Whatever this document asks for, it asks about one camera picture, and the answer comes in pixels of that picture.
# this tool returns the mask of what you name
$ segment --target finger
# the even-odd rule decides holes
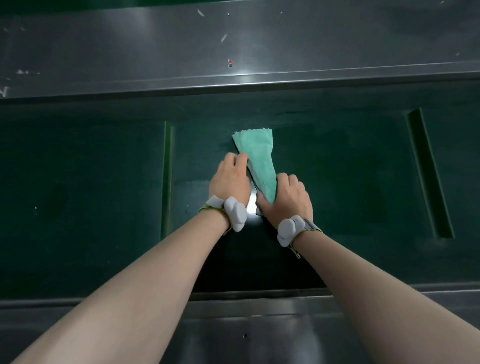
[[[237,155],[235,153],[227,153],[225,156],[225,167],[233,167],[235,166],[235,160],[237,159]]]
[[[296,175],[294,174],[291,174],[288,176],[288,183],[290,186],[295,186],[297,184],[299,184],[299,179],[297,178]]]
[[[264,194],[260,191],[257,192],[257,206],[261,209],[264,215],[272,208],[270,202],[267,201]]]
[[[278,182],[279,188],[285,188],[289,186],[288,176],[286,173],[279,173],[278,175],[276,175],[276,180]]]
[[[217,172],[220,172],[223,169],[223,165],[225,164],[224,161],[221,161],[218,165],[218,169],[216,170]]]
[[[235,167],[237,167],[242,174],[247,174],[247,162],[248,154],[240,153],[237,157],[237,161],[235,162]]]

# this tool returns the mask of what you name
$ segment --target microfiber towel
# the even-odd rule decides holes
[[[232,135],[240,153],[248,154],[253,182],[271,204],[275,202],[276,174],[272,161],[272,129],[250,129]]]

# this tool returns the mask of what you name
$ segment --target hand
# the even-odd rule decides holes
[[[297,176],[279,173],[276,175],[276,180],[276,199],[273,205],[260,191],[257,193],[257,205],[275,229],[278,229],[280,222],[295,215],[313,221],[310,196],[305,190],[305,185],[299,182]]]
[[[248,155],[228,153],[218,165],[218,170],[210,182],[210,197],[213,195],[226,200],[233,196],[238,202],[248,205],[252,189],[247,177]]]

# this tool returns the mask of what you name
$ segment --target person's left hand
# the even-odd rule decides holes
[[[252,189],[247,177],[248,155],[228,153],[218,165],[218,170],[210,182],[210,197],[213,195],[226,200],[233,196],[238,202],[248,205]]]

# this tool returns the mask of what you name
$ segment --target white paint chip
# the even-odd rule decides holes
[[[0,95],[2,97],[7,97],[8,87],[4,87],[3,90],[0,89]]]

